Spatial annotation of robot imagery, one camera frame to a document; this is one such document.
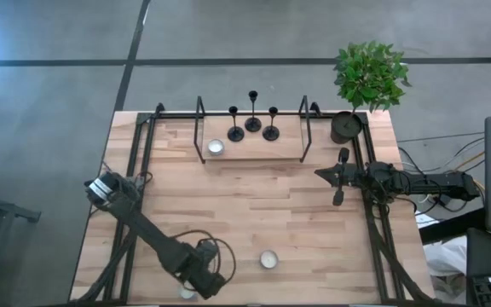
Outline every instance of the concrete floor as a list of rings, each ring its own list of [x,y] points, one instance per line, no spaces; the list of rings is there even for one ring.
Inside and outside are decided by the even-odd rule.
[[[141,4],[0,2],[0,60],[124,59]],[[332,57],[371,39],[408,57],[491,56],[491,0],[153,0],[137,57]],[[82,182],[99,170],[123,70],[0,67],[0,198],[43,211],[39,224],[14,226],[0,306],[66,301],[89,210]],[[253,89],[258,108],[295,109],[302,95],[348,108],[333,75],[330,66],[136,67],[124,109],[190,110],[197,95],[208,109],[246,108]],[[483,131],[491,65],[411,65],[409,79],[391,110],[396,136],[420,167],[435,167],[479,137],[440,136]],[[471,171],[481,182],[483,173]]]

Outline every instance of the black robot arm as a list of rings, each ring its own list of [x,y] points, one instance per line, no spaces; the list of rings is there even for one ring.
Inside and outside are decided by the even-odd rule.
[[[342,205],[343,185],[364,188],[378,202],[390,203],[399,194],[445,194],[453,199],[473,200],[480,196],[473,178],[461,171],[443,174],[412,174],[397,170],[392,164],[373,162],[366,169],[347,164],[349,150],[343,148],[334,167],[316,170],[315,174],[337,187],[333,204]]]
[[[140,192],[129,180],[118,173],[107,172],[87,187],[90,202],[126,224],[156,251],[163,269],[181,283],[188,281],[204,299],[216,295],[226,280],[208,265],[218,250],[209,240],[201,240],[196,247],[165,235],[136,209]]]

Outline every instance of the tea light candle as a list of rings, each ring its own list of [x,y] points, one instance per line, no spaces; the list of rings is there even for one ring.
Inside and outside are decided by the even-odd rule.
[[[265,269],[273,269],[278,264],[278,256],[274,251],[264,251],[261,254],[261,265]]]
[[[225,150],[225,146],[221,140],[215,139],[208,143],[208,150],[212,155],[220,155]]]
[[[183,299],[192,299],[194,298],[195,294],[193,291],[188,290],[187,288],[191,289],[193,288],[188,281],[185,281],[185,285],[181,285],[179,289],[179,296]]]

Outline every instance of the candle holder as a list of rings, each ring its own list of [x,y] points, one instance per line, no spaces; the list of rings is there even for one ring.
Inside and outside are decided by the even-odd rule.
[[[276,117],[276,114],[278,113],[278,108],[277,107],[271,107],[269,109],[270,113],[270,126],[264,128],[263,130],[263,137],[267,141],[275,141],[280,137],[280,130],[278,127],[274,127],[274,117]]]
[[[245,128],[250,132],[257,132],[261,130],[263,124],[261,120],[255,117],[255,100],[258,93],[255,90],[249,92],[249,100],[251,101],[251,117],[245,121]]]
[[[234,126],[228,129],[228,139],[232,142],[239,142],[244,138],[244,130],[241,127],[236,126],[236,113],[238,112],[238,108],[232,106],[228,109],[228,112],[232,115],[234,121]]]

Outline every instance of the wooden board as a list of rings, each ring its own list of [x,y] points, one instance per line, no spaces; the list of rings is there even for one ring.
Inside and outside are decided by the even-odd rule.
[[[136,113],[115,114],[105,161],[125,173]],[[314,174],[337,162],[340,145],[331,141],[329,120],[311,122],[312,145],[298,160],[199,162],[194,121],[157,120],[143,213],[167,235],[204,229],[230,244],[238,260],[235,278],[209,300],[184,301],[179,285],[160,267],[156,253],[138,241],[130,283],[130,304],[350,304],[376,303],[378,291],[361,194],[344,188],[345,201],[332,206],[334,188]],[[388,113],[369,115],[377,159],[399,162]],[[366,150],[362,150],[367,160]],[[136,169],[142,159],[142,148]],[[433,294],[413,208],[391,204],[391,228],[398,258],[415,282]],[[91,219],[84,239],[72,298],[100,274],[111,252],[116,221],[105,212]],[[182,239],[195,245],[199,235]],[[262,269],[259,255],[274,250],[275,269]],[[222,249],[222,274],[232,263]],[[385,266],[388,288],[390,271]],[[115,295],[120,289],[120,275]]]
[[[270,125],[270,116],[257,116],[263,123],[261,130],[250,132],[244,127],[250,116],[236,116],[236,125],[245,132],[240,142],[231,142],[227,132],[233,126],[232,117],[207,116],[204,118],[204,137],[202,156],[204,159],[299,159],[303,156],[303,136],[300,117],[281,115],[274,118],[274,126],[280,130],[280,137],[272,142],[263,138],[263,129]],[[213,156],[208,150],[208,143],[213,139],[223,142],[223,154]]]

